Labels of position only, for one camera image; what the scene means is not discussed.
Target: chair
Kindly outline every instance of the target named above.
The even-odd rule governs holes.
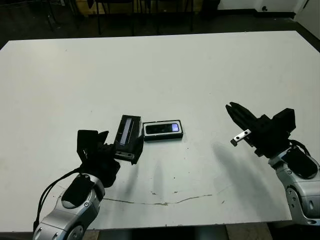
[[[190,31],[192,32],[194,29],[194,0],[190,0],[191,2],[191,19],[190,19]],[[186,0],[184,12],[187,11],[189,5],[189,0]]]
[[[134,9],[135,9],[135,1],[134,0],[94,0],[96,5],[96,14],[98,18],[98,33],[101,35],[101,26],[100,26],[100,16],[99,16],[99,3],[102,4],[104,14],[107,15],[105,4],[108,7],[108,13],[110,14],[110,4],[128,4],[131,3],[131,33],[132,36],[135,35],[135,25],[134,25]]]
[[[151,1],[155,1],[155,10],[156,10],[156,32],[159,35],[159,1],[160,2],[175,2],[175,12],[177,13],[179,10],[179,1],[180,0],[145,0],[149,6],[149,13],[151,12]]]

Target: black cable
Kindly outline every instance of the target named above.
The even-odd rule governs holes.
[[[35,232],[37,226],[39,225],[39,218],[40,218],[40,212],[42,210],[42,207],[45,203],[45,200],[48,196],[48,194],[50,193],[50,191],[52,190],[52,188],[59,182],[61,181],[62,179],[65,179],[67,177],[69,177],[70,175],[72,174],[75,174],[75,173],[79,173],[81,170],[80,167],[66,173],[65,175],[63,175],[62,177],[60,177],[59,179],[55,180],[54,182],[52,182],[42,193],[41,197],[40,197],[40,200],[39,200],[39,203],[38,203],[38,210],[37,210],[37,213],[36,213],[36,219],[35,221],[33,222],[33,232]]]
[[[308,151],[308,149],[306,148],[306,146],[303,145],[301,142],[299,142],[299,141],[297,141],[297,140],[293,140],[293,139],[289,139],[289,142],[290,142],[293,146],[298,146],[298,147],[300,147],[300,148],[304,151],[305,155],[311,157],[310,152]]]

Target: black device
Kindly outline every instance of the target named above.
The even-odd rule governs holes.
[[[144,122],[142,132],[145,141],[182,139],[184,135],[180,120]]]
[[[144,146],[143,136],[139,136],[141,117],[122,115],[114,140],[116,159],[136,164]]]

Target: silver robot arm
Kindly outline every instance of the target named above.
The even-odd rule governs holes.
[[[105,188],[97,177],[79,174],[35,229],[33,240],[81,240],[97,217],[104,195]]]
[[[258,157],[269,159],[269,165],[284,186],[292,221],[320,226],[320,166],[302,143],[289,139],[296,128],[295,111],[286,108],[270,119],[265,114],[257,118],[235,102],[225,107],[243,130],[231,143],[237,146],[244,140],[256,148]]]
[[[270,159],[268,163],[275,169],[284,186],[292,220],[296,224],[320,226],[320,166],[312,157],[305,155],[314,163],[317,171],[302,177],[283,159],[288,151],[292,151],[292,148]]]

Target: white table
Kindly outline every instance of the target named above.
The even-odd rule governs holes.
[[[90,229],[290,220],[265,157],[230,140],[225,105],[295,109],[292,138],[320,159],[320,54],[295,31],[10,41],[0,51],[0,232],[31,231],[45,187],[79,166],[77,131],[122,114],[180,119],[181,141],[121,162]],[[48,196],[41,219],[74,176]]]

